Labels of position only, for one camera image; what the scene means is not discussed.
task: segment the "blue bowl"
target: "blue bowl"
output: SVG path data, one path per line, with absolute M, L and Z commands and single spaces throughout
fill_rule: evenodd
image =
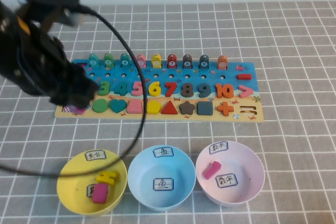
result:
M 128 169 L 133 196 L 154 211 L 167 211 L 181 204 L 196 182 L 195 166 L 182 150 L 156 145 L 140 152 Z

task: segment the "red triangle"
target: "red triangle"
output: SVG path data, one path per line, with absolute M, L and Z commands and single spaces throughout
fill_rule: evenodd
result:
M 178 112 L 174 106 L 174 104 L 172 103 L 172 101 L 169 101 L 165 107 L 161 110 L 161 114 L 164 115 L 177 115 Z

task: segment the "bowl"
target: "bowl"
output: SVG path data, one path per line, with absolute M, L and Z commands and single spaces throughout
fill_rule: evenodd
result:
M 140 152 L 128 170 L 133 196 L 154 211 L 167 211 L 181 204 L 196 182 L 195 166 L 182 150 L 156 145 Z
M 208 180 L 203 172 L 212 167 L 214 161 L 219 162 L 221 168 Z M 257 154 L 232 141 L 205 147 L 196 161 L 196 176 L 206 196 L 225 207 L 240 206 L 253 199 L 265 182 L 265 170 Z
M 61 174 L 78 173 L 101 167 L 115 160 L 118 156 L 107 150 L 82 152 L 71 159 L 62 169 Z M 110 212 L 120 202 L 127 184 L 127 170 L 123 161 L 106 169 L 119 173 L 115 186 L 108 186 L 105 204 L 94 204 L 92 192 L 99 173 L 80 177 L 58 178 L 57 194 L 62 204 L 72 212 L 87 216 L 101 216 Z

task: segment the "number board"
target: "number board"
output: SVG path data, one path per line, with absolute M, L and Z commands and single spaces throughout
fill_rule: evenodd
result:
M 56 117 L 141 118 L 143 90 L 132 62 L 114 60 L 115 65 L 111 68 L 107 68 L 106 61 L 102 60 L 83 59 L 74 63 L 86 70 L 87 77 L 99 84 L 100 90 L 86 109 L 59 106 Z M 148 120 L 264 120 L 253 63 L 226 64 L 219 60 L 167 62 L 160 59 L 143 61 L 141 66 L 146 66 L 142 72 L 148 93 L 148 110 L 145 112 Z

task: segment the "blue heart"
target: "blue heart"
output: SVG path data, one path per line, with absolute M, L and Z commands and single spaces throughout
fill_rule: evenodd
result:
M 126 109 L 127 107 L 127 102 L 124 99 L 117 100 L 117 99 L 112 99 L 110 101 L 110 108 L 114 113 L 119 113 Z

